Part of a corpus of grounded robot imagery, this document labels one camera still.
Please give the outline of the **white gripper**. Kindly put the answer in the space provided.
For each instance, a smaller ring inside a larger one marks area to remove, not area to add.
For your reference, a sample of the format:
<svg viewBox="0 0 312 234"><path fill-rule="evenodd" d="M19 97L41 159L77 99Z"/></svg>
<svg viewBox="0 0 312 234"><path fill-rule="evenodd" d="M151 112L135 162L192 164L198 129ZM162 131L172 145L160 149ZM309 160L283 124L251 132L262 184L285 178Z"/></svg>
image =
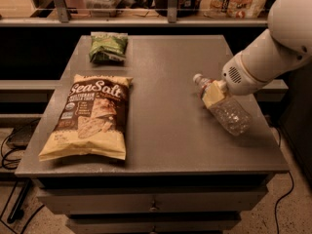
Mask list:
<svg viewBox="0 0 312 234"><path fill-rule="evenodd" d="M270 63L259 55L241 51L221 71L223 80L209 80L203 87L202 101L207 108L230 94L245 96L264 87L270 80Z"/></svg>

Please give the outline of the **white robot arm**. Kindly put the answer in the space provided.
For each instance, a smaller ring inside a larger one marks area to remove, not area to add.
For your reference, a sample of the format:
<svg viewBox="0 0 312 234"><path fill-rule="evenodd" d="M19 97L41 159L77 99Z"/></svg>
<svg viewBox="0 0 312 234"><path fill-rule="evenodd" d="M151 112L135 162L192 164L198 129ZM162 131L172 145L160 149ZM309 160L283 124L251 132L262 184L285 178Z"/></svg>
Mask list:
<svg viewBox="0 0 312 234"><path fill-rule="evenodd" d="M229 96L246 96L298 69L312 58L312 0L276 0L267 28L206 84L202 100L211 107Z"/></svg>

